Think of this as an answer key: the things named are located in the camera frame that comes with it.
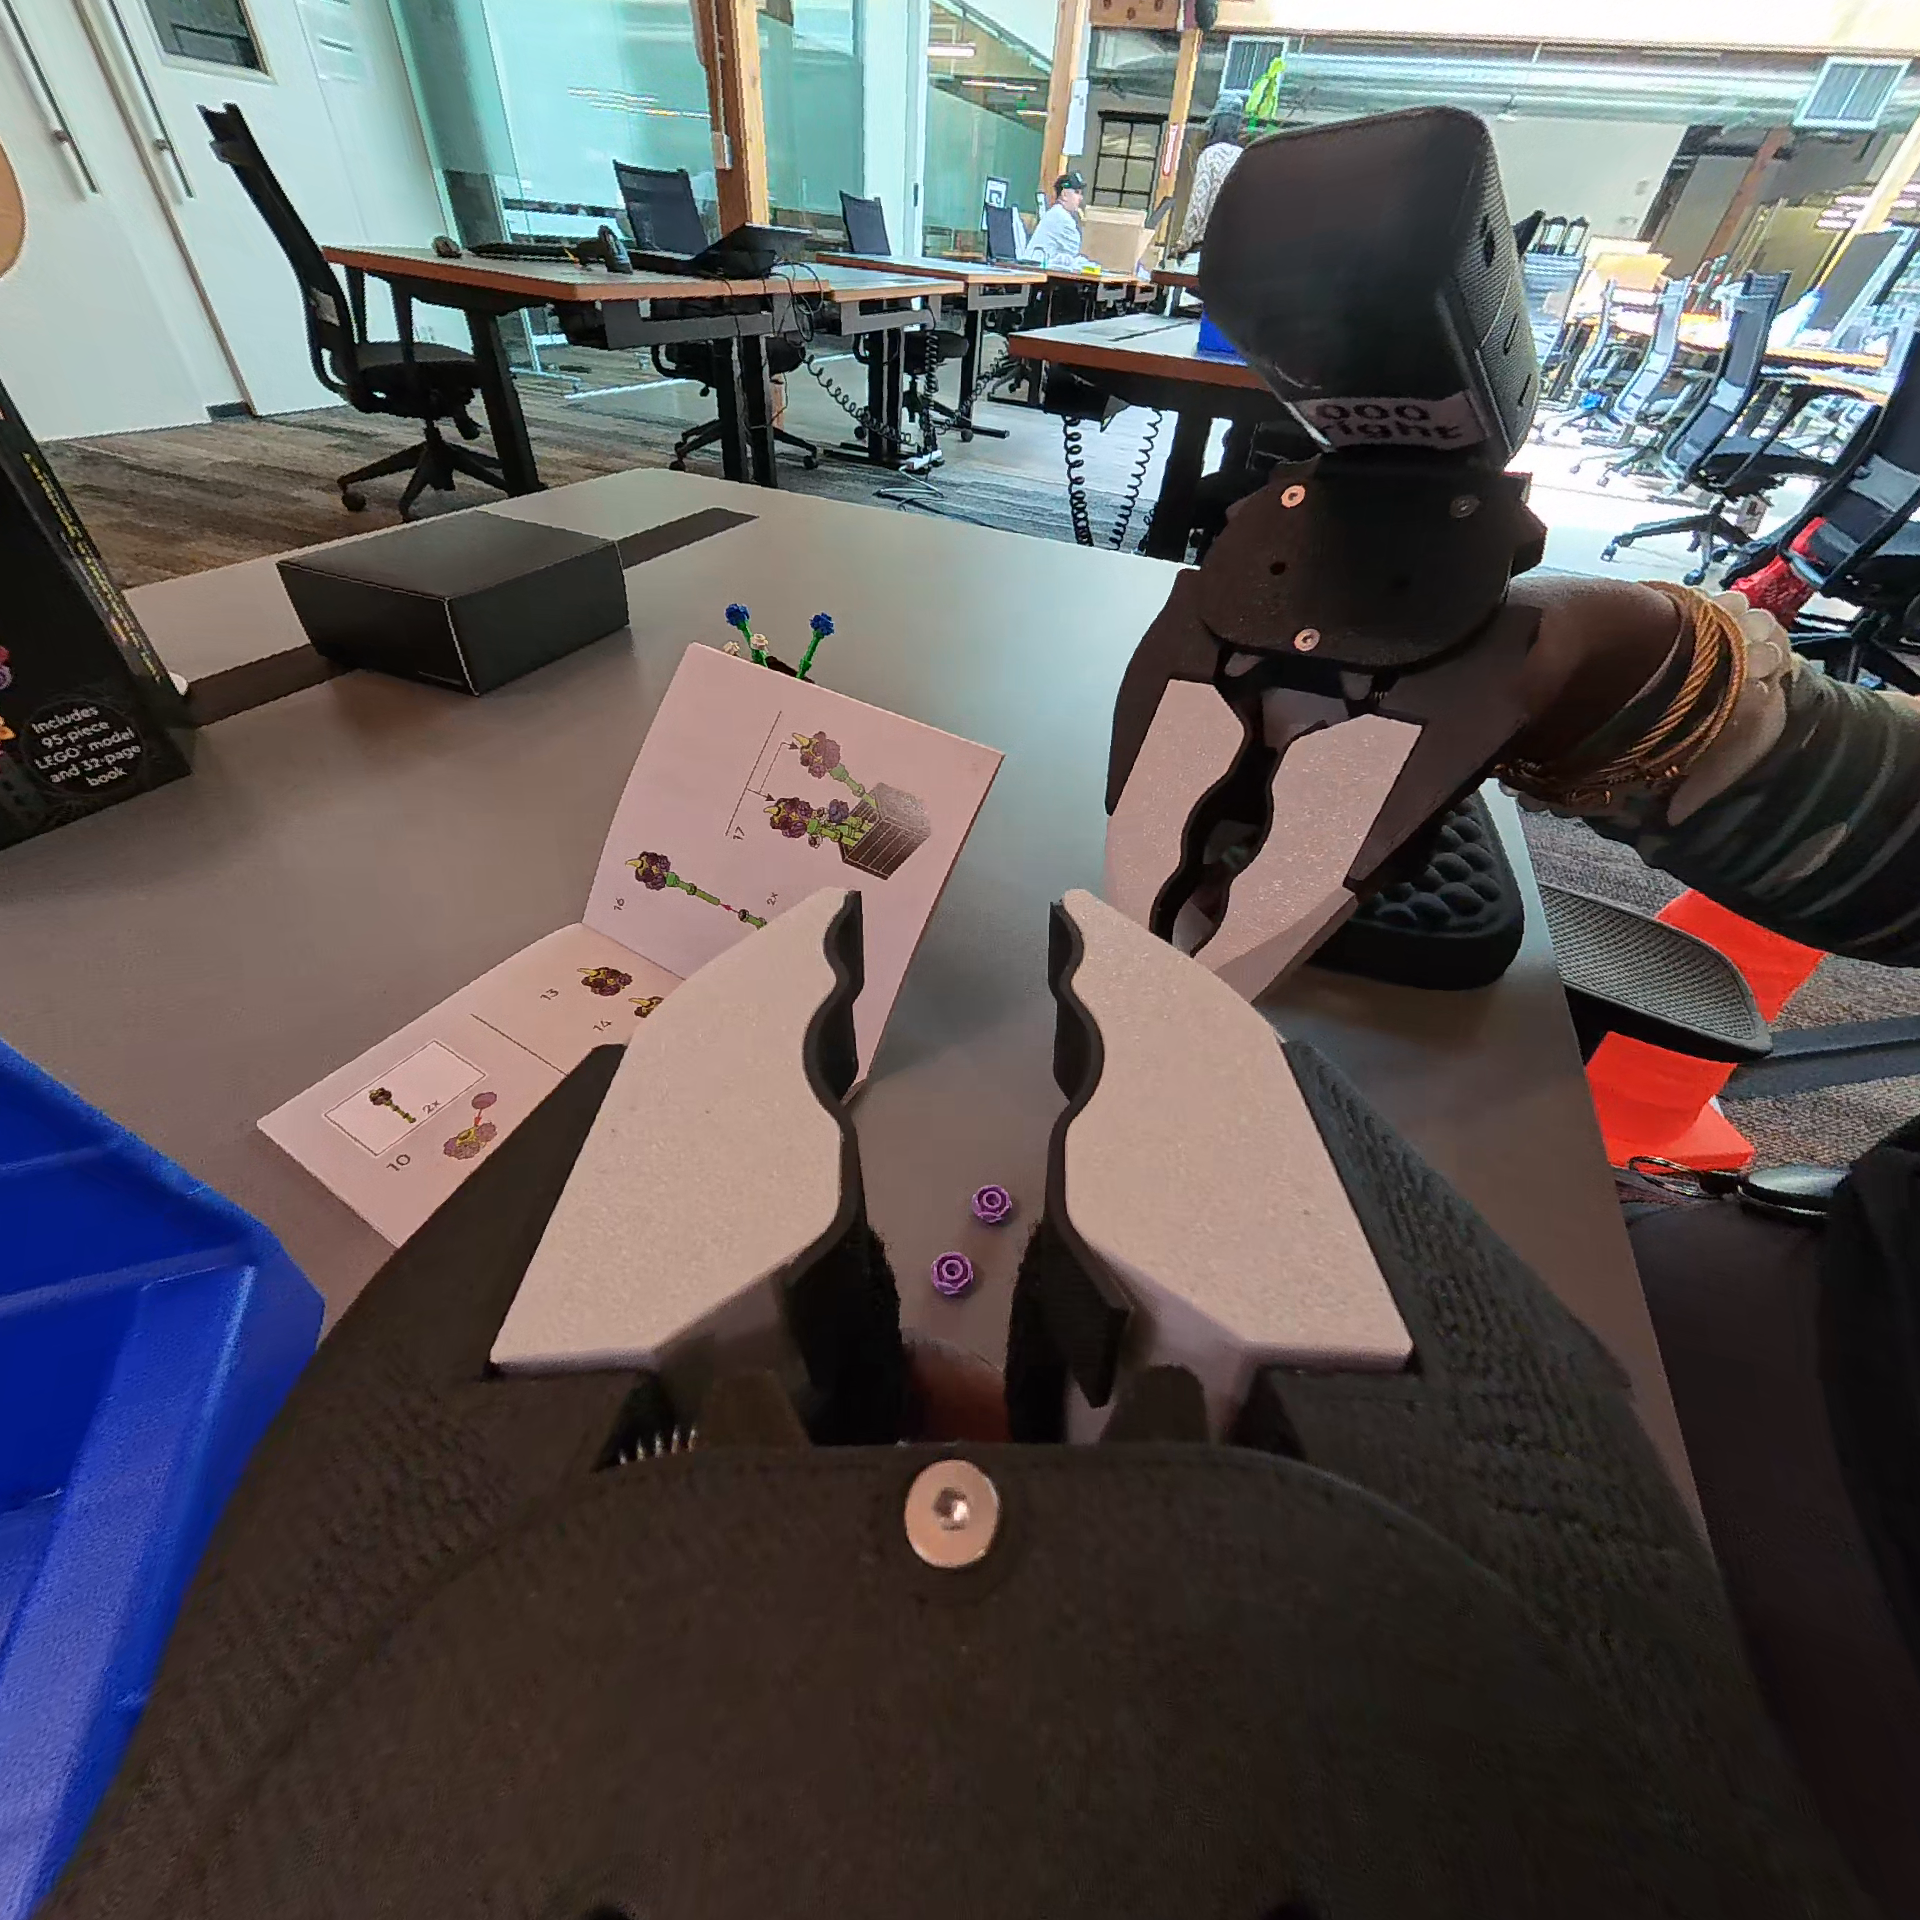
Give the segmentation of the black glossy cardboard box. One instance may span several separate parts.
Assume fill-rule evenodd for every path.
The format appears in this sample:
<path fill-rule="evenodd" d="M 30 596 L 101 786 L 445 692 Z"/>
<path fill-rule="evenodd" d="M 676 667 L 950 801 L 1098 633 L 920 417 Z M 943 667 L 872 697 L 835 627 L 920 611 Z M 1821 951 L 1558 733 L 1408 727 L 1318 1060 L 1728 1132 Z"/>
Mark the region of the black glossy cardboard box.
<path fill-rule="evenodd" d="M 194 721 L 3 398 L 3 847 L 189 775 Z"/>

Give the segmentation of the black office chair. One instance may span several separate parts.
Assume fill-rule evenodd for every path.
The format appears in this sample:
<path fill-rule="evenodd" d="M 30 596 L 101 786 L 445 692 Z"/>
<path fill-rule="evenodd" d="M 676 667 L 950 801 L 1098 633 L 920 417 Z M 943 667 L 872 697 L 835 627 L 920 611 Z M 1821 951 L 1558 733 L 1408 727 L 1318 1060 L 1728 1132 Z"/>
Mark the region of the black office chair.
<path fill-rule="evenodd" d="M 646 271 L 671 271 L 698 278 L 762 276 L 774 266 L 789 262 L 797 245 L 797 229 L 773 229 L 742 225 L 710 241 L 692 195 L 690 175 L 683 170 L 653 170 L 612 159 L 615 183 L 634 233 L 631 260 Z M 680 343 L 667 349 L 648 349 L 656 371 L 698 377 L 704 394 L 715 382 L 715 356 L 709 343 Z M 796 338 L 776 333 L 762 349 L 768 377 L 784 377 L 803 366 L 803 347 Z M 683 471 L 692 451 L 722 439 L 720 417 L 686 431 L 670 461 Z M 774 428 L 774 441 L 796 447 L 804 469 L 816 469 L 821 451 L 797 434 Z"/>
<path fill-rule="evenodd" d="M 470 451 L 477 422 L 470 402 L 483 390 L 479 366 L 470 353 L 439 343 L 419 343 L 411 298 L 398 295 L 398 340 L 378 343 L 368 333 L 366 300 L 349 298 L 320 242 L 304 226 L 276 173 L 258 149 L 235 102 L 199 110 L 211 149 L 230 167 L 288 259 L 304 302 L 309 362 L 318 382 L 364 417 L 416 421 L 423 439 L 411 453 L 398 453 L 339 477 L 347 513 L 368 506 L 366 482 L 407 471 L 398 514 L 411 519 L 426 490 L 453 492 L 458 476 L 503 492 L 504 471 L 496 454 Z"/>
<path fill-rule="evenodd" d="M 1658 446 L 1698 508 L 1619 533 L 1599 563 L 1687 537 L 1687 585 L 1741 591 L 1835 681 L 1916 694 L 1916 340 L 1878 382 L 1770 371 L 1780 298 L 1773 276 L 1743 281 L 1711 385 Z"/>

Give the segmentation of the matte black box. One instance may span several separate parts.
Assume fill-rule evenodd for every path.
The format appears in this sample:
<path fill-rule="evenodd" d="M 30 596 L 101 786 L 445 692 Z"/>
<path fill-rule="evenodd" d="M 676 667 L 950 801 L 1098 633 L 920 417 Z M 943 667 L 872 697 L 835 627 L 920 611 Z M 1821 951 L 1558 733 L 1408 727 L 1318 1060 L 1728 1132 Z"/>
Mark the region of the matte black box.
<path fill-rule="evenodd" d="M 326 660 L 470 697 L 631 622 L 612 541 L 483 510 L 280 561 L 278 579 Z"/>

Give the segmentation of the white instruction booklet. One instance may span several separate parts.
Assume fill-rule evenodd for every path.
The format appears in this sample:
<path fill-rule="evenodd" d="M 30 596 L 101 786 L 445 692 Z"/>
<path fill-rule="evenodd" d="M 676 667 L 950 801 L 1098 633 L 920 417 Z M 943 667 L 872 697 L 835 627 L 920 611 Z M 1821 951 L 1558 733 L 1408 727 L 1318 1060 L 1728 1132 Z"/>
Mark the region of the white instruction booklet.
<path fill-rule="evenodd" d="M 258 1132 L 405 1243 L 595 1050 L 821 890 L 861 893 L 856 1065 L 894 1013 L 1002 751 L 733 650 L 690 644 L 644 733 L 583 919 L 290 1097 Z"/>

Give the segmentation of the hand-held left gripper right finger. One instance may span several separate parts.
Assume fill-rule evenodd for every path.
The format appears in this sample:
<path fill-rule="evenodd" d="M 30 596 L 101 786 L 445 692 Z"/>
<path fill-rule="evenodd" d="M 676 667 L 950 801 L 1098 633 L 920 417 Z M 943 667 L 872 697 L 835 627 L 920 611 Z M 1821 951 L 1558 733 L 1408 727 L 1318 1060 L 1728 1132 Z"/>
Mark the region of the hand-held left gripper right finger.
<path fill-rule="evenodd" d="M 1102 1435 L 1179 1369 L 1227 1435 L 1268 1369 L 1394 1375 L 1412 1339 L 1275 1028 L 1093 893 L 1048 909 L 1039 1226 L 1014 1281 L 1012 1435 Z"/>

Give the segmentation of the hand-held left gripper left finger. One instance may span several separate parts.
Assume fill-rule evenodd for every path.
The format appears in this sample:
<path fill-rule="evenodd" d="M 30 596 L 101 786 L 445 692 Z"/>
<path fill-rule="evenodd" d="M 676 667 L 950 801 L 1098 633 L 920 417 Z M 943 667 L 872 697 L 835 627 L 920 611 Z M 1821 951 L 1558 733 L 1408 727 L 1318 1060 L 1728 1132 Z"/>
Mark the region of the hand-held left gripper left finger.
<path fill-rule="evenodd" d="M 508 1375 L 644 1372 L 686 1417 L 771 1369 L 813 1435 L 899 1435 L 895 1281 L 866 1218 L 859 893 L 813 893 L 626 1045 L 492 1348 Z"/>

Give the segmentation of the grey desk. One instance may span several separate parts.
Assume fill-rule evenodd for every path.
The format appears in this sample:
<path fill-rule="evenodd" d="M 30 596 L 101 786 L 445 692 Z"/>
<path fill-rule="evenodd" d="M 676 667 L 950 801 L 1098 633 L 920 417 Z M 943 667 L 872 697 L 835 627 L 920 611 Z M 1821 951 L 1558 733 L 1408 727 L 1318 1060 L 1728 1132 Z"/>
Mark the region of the grey desk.
<path fill-rule="evenodd" d="M 667 471 L 504 516 L 635 537 L 747 524 L 631 574 L 626 631 L 484 700 L 349 675 L 199 733 L 194 775 L 5 853 L 5 1039 L 263 1218 L 344 1307 L 382 1237 L 258 1129 L 479 973 L 583 914 L 639 738 L 690 643 L 747 604 L 784 655 L 828 611 L 823 681 L 1003 751 L 855 1103 L 895 1270 L 960 1242 L 982 1284 L 915 1327 L 998 1361 L 1014 1257 L 960 1231 L 1027 1198 L 1048 1073 L 1048 900 L 1098 884 L 1112 694 L 1172 567 Z"/>

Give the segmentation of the person's right hand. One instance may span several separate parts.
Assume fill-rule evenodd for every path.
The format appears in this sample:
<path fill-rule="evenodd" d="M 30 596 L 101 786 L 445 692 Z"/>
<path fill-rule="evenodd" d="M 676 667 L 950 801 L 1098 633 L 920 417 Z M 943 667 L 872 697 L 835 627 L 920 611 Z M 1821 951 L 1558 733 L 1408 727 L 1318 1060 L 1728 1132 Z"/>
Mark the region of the person's right hand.
<path fill-rule="evenodd" d="M 1645 740 L 1688 675 L 1683 606 L 1650 583 L 1522 579 L 1514 609 L 1539 614 L 1520 673 L 1526 725 L 1498 779 L 1510 793 L 1602 810 L 1648 779 Z"/>

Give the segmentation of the blue plastic bin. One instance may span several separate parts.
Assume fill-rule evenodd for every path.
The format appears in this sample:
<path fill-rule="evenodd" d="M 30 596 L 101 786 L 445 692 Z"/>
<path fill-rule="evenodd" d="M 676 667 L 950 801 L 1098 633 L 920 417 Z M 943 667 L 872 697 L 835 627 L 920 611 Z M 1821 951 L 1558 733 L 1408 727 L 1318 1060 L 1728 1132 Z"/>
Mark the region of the blue plastic bin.
<path fill-rule="evenodd" d="M 323 1295 L 252 1214 L 12 1046 L 3 1214 L 3 1915 L 27 1915 Z"/>

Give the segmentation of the person's right forearm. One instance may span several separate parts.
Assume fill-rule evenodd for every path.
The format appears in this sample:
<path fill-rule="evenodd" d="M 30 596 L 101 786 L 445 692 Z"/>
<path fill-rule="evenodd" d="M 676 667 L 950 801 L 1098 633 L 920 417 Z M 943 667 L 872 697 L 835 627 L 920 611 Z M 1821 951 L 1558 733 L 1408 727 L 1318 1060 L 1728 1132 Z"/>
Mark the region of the person's right forearm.
<path fill-rule="evenodd" d="M 1594 828 L 1788 939 L 1918 965 L 1918 716 L 1901 694 L 1796 665 L 1780 732 L 1733 782 Z"/>

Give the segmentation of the person's dark clothing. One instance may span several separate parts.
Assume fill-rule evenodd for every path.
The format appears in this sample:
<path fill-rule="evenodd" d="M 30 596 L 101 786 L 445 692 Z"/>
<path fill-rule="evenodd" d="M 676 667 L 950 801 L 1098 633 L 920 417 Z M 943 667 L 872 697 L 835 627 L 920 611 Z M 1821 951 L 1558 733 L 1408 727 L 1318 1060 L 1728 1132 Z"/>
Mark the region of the person's dark clothing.
<path fill-rule="evenodd" d="M 1786 1750 L 1918 1915 L 1918 1134 L 1834 1179 L 1622 1185 L 1703 1517 Z"/>

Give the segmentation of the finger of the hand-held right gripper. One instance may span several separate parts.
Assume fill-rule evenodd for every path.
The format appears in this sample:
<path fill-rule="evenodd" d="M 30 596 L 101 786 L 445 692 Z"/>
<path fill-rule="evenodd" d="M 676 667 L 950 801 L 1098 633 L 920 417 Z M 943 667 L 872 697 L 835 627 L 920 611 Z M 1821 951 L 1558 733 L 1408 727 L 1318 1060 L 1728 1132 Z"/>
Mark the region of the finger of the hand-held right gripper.
<path fill-rule="evenodd" d="M 1287 745 L 1263 841 L 1195 953 L 1222 986 L 1258 1001 L 1355 909 L 1352 861 L 1420 735 L 1420 725 L 1368 714 Z"/>
<path fill-rule="evenodd" d="M 1255 767 L 1248 717 L 1219 687 L 1172 679 L 1110 810 L 1107 902 L 1172 938 L 1211 829 Z"/>

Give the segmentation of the wooden table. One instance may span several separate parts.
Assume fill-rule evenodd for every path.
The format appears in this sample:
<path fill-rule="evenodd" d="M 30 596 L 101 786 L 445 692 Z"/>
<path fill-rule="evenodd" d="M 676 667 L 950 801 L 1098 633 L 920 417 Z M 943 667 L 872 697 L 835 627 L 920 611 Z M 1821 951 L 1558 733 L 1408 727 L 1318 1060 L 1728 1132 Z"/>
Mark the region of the wooden table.
<path fill-rule="evenodd" d="M 771 276 L 702 278 L 557 260 L 450 259 L 420 247 L 325 247 L 325 259 L 344 270 L 355 295 L 372 276 L 390 286 L 392 300 L 411 298 L 463 314 L 487 429 L 512 497 L 534 494 L 544 482 L 496 324 L 503 315 L 549 305 L 564 318 L 603 323 L 615 349 L 717 345 L 725 476 L 776 490 L 765 340 L 804 329 L 823 307 L 846 333 L 920 329 L 935 323 L 930 305 L 938 298 L 964 287 L 950 275 L 930 278 L 826 262 L 780 268 Z"/>
<path fill-rule="evenodd" d="M 1160 492 L 1141 550 L 1184 563 L 1192 494 L 1203 482 L 1216 421 L 1263 426 L 1283 419 L 1280 398 L 1236 359 L 1197 349 L 1197 323 L 1156 315 L 1027 329 L 1012 337 L 1014 359 L 1084 377 L 1103 394 L 1172 417 Z"/>

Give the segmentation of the black mesh cushion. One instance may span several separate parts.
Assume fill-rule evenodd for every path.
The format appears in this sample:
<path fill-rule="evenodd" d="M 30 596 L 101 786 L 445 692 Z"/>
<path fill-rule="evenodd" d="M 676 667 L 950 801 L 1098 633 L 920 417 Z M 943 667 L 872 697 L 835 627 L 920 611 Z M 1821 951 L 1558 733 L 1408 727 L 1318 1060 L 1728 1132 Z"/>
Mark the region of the black mesh cushion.
<path fill-rule="evenodd" d="M 1310 966 L 1423 991 L 1476 991 L 1520 953 L 1525 900 L 1482 796 L 1454 807 L 1420 871 L 1365 899 Z"/>

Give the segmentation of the orange traffic cone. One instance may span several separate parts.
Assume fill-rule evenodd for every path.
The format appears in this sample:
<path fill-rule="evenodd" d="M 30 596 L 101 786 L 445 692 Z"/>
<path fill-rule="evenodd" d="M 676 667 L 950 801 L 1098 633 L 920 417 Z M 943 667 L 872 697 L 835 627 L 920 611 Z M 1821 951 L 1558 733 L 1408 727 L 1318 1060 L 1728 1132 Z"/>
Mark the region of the orange traffic cone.
<path fill-rule="evenodd" d="M 1658 922 L 1728 955 L 1754 989 L 1765 1020 L 1776 1020 L 1827 953 L 1790 941 L 1696 891 L 1661 908 Z M 1692 1170 L 1743 1173 L 1756 1145 L 1720 1113 L 1728 1063 L 1703 1063 L 1667 1046 L 1610 1038 L 1586 1067 L 1606 1162 L 1664 1162 Z"/>

